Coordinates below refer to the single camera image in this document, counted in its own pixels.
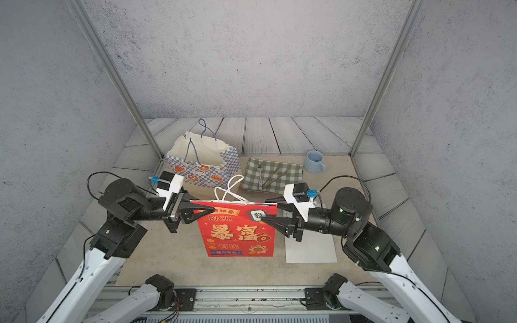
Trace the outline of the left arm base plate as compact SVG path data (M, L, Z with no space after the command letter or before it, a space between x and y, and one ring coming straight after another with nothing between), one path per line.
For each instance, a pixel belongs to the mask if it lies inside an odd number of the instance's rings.
M197 289L175 288L176 303L180 312L192 312L195 307Z

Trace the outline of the white Happy Every Day bag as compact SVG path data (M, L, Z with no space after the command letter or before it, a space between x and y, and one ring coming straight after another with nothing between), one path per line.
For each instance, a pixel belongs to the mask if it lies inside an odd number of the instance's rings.
M284 238L285 259L289 264L337 263L337 253L332 235L304 231L302 241Z

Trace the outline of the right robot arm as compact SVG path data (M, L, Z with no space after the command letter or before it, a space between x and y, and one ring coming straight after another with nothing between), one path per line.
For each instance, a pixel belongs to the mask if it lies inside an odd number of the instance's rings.
M339 236L341 249L369 272L398 301L392 306L333 274L323 286L323 303L331 310L346 308L373 322L458 322L419 279L394 240L370 223L372 204L356 188L339 189L331 208L315 205L317 192L307 183L288 184L281 196L267 199L291 217L262 217L287 238L301 241L305 231Z

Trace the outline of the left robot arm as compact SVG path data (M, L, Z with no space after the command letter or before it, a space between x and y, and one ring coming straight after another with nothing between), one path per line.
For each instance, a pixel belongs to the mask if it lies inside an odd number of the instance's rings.
M175 233L180 223L212 214L213 207L183 189L184 178L171 174L157 192L146 191L127 178L109 184L98 204L106 222L83 244L83 260L39 322L87 322L87 313L108 280L137 249L147 230L142 221L164 222Z

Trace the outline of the red paper gift bag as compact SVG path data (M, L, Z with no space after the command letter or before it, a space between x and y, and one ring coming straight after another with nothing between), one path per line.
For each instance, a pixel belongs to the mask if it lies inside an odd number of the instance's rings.
M274 256L275 229L261 218L276 217L277 204L251 202L232 192L243 179L235 175L226 188L214 188L214 200L195 201L215 208L197 221L209 257Z

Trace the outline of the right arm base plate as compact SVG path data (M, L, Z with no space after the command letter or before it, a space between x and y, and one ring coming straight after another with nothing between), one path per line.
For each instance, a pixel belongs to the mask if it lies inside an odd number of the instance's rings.
M304 289L304 297L300 303L309 311L328 310L324 300L324 290L321 287L307 287Z

